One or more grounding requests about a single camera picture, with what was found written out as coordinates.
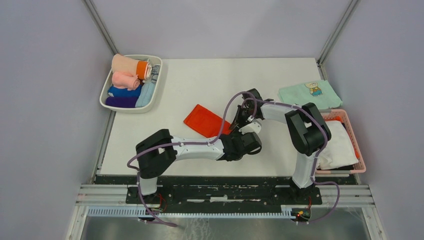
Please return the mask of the pink panda towel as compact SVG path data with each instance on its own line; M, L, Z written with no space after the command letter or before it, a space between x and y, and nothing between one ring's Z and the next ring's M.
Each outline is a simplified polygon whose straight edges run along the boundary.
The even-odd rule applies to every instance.
M140 86L138 75L131 75L126 72L116 71L112 74L112 85L118 89L133 91Z

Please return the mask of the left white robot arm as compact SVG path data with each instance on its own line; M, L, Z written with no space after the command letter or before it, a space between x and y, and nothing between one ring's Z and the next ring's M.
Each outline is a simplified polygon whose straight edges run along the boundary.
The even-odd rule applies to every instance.
M138 197L147 204L157 198L157 182L175 161L208 159L239 161L245 155L258 154L262 142L258 136L262 125L253 120L229 134L212 138L187 139L172 136L168 129L160 129L136 147L138 162Z

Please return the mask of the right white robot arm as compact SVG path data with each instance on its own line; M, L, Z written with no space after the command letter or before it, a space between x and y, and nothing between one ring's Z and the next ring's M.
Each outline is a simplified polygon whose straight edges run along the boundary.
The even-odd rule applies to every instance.
M315 184L315 172L318 158L328 141L331 131L325 123L317 106L312 103L292 105L262 99L253 88L241 93L242 104L238 105L230 130L245 133L258 131L255 125L259 120L276 121L287 125L292 145L297 150L297 159L292 182L295 187L289 189L289 199L302 204L309 198L307 188Z

